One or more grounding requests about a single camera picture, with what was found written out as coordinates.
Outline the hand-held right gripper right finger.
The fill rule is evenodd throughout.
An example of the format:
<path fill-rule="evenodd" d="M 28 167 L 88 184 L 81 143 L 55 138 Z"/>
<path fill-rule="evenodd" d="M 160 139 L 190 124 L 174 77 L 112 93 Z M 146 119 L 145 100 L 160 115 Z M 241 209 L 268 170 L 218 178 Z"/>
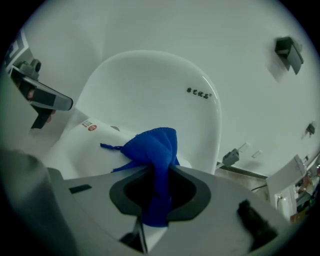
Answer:
<path fill-rule="evenodd" d="M 188 221 L 173 221 L 151 250 L 151 256 L 244 256 L 249 253 L 253 237 L 244 227 L 237 210 L 248 200 L 251 207 L 279 235 L 290 228 L 289 222 L 270 203 L 223 177 L 203 171 L 175 166 L 174 171 L 188 174 L 206 183 L 211 198 L 206 208 Z"/>

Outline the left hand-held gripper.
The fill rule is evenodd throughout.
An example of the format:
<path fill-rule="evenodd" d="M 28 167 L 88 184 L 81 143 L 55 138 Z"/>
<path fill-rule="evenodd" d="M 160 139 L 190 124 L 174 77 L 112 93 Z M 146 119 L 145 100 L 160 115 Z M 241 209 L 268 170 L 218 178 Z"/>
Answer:
<path fill-rule="evenodd" d="M 19 90 L 35 107 L 69 111 L 73 99 L 31 77 L 38 77 L 42 63 L 34 58 L 25 31 L 20 29 L 10 44 L 3 60 L 5 71 L 20 81 Z"/>

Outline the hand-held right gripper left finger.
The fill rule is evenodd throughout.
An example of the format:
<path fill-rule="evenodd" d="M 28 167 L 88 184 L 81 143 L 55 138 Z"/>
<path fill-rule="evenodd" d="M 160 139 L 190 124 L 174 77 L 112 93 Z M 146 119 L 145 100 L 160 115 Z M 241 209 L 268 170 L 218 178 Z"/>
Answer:
<path fill-rule="evenodd" d="M 89 185 L 72 196 L 103 231 L 133 249 L 148 251 L 142 225 L 142 208 L 125 193 L 126 186 L 141 178 L 147 167 L 136 167 L 97 176 L 65 180 L 69 188 Z"/>

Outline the white toilet lid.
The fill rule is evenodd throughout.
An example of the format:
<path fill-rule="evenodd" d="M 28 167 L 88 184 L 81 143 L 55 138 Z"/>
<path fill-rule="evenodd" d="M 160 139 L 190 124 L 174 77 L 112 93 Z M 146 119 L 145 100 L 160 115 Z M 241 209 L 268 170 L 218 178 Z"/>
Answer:
<path fill-rule="evenodd" d="M 117 150 L 100 147 L 101 143 L 122 146 L 136 133 L 110 126 L 95 118 L 69 125 L 45 156 L 44 162 L 61 172 L 63 181 L 112 173 L 130 162 Z"/>

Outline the blue cloth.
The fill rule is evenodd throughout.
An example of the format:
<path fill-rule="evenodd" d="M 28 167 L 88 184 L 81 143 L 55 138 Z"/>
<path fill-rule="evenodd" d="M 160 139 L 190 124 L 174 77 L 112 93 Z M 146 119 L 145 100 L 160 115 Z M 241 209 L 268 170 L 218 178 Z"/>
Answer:
<path fill-rule="evenodd" d="M 119 172 L 139 166 L 153 166 L 153 192 L 146 210 L 142 211 L 142 223 L 155 228 L 168 226 L 167 214 L 172 207 L 169 192 L 169 167 L 179 165 L 178 139 L 173 128 L 158 127 L 137 134 L 123 146 L 101 143 L 101 148 L 120 151 L 131 162 L 113 169 Z"/>

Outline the grey angle valve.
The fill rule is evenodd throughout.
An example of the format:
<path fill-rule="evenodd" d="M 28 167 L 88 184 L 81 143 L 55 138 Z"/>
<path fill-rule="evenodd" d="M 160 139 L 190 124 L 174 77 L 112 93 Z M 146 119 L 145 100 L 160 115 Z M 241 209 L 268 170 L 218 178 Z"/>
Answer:
<path fill-rule="evenodd" d="M 240 160 L 239 151 L 234 148 L 232 151 L 228 152 L 222 159 L 222 163 L 224 166 L 232 166 L 236 162 Z"/>

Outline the black tissue holder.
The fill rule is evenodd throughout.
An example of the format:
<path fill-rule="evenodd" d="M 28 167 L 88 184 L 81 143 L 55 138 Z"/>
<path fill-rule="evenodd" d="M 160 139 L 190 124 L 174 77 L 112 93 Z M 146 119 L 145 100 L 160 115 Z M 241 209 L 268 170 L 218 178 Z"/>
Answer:
<path fill-rule="evenodd" d="M 297 75 L 301 70 L 304 59 L 302 57 L 302 46 L 291 36 L 279 37 L 275 40 L 274 52 L 280 58 L 289 71 L 290 68 Z"/>

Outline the grey wall fitting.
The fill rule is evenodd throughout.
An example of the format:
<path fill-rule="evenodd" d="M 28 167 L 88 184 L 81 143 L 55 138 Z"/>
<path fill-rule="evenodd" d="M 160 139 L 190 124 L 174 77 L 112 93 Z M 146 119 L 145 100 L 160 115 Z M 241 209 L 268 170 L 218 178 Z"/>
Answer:
<path fill-rule="evenodd" d="M 317 127 L 317 124 L 315 121 L 310 122 L 306 128 L 306 133 L 309 134 L 309 136 L 311 137 L 312 135 L 315 134 L 316 127 Z"/>

